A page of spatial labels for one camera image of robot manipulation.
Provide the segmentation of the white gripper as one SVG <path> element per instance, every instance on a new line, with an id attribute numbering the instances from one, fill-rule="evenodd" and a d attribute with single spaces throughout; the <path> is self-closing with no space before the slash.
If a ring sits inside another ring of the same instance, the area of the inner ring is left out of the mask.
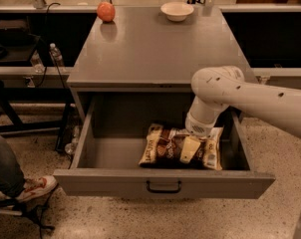
<path id="1" fill-rule="evenodd" d="M 212 129 L 214 127 L 214 123 L 204 123 L 195 119 L 191 113 L 187 113 L 185 119 L 185 128 L 186 130 L 198 137 L 209 136 Z M 180 161 L 182 163 L 190 163 L 197 150 L 201 145 L 200 140 L 195 136 L 188 136 L 184 140 L 183 148 L 180 155 Z"/>

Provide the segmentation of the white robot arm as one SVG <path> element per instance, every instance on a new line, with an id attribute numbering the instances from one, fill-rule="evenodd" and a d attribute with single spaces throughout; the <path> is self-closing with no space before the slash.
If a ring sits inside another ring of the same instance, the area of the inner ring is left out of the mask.
<path id="1" fill-rule="evenodd" d="M 243 123 L 256 167 L 277 180 L 258 200 L 210 200 L 192 209 L 203 221 L 181 230 L 193 239 L 301 239 L 301 90 L 260 85 L 236 67 L 201 69 L 190 80 L 188 128 L 209 130 L 225 108 Z"/>

